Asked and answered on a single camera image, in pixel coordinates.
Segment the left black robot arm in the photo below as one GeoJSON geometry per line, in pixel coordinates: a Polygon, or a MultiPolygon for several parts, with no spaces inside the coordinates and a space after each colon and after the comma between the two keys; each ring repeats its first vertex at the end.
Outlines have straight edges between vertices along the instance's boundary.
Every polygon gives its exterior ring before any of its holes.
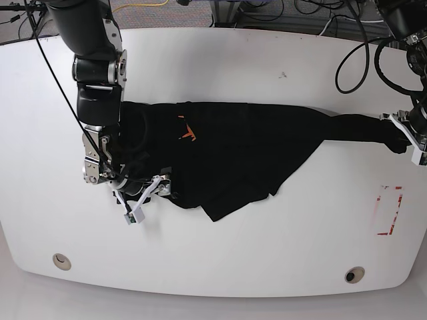
{"type": "Polygon", "coordinates": [[[374,54],[377,75],[389,88],[411,99],[410,111],[398,111],[386,116],[405,134],[414,146],[414,155],[426,156],[426,2],[425,1],[375,1],[390,36],[378,40],[374,54]],[[406,49],[410,70],[419,76],[422,89],[411,90],[389,80],[380,67],[380,57],[385,46],[398,43],[406,49]]]}

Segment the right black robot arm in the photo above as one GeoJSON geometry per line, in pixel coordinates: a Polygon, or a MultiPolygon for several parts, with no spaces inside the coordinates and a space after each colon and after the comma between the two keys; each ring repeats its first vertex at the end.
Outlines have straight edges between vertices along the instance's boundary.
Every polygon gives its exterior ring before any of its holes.
{"type": "Polygon", "coordinates": [[[33,32],[34,11],[48,13],[73,52],[77,103],[71,106],[83,133],[87,183],[108,183],[130,223],[141,221],[142,206],[154,194],[171,193],[171,171],[154,165],[160,130],[147,108],[124,100],[127,52],[109,1],[25,1],[33,32]]]}

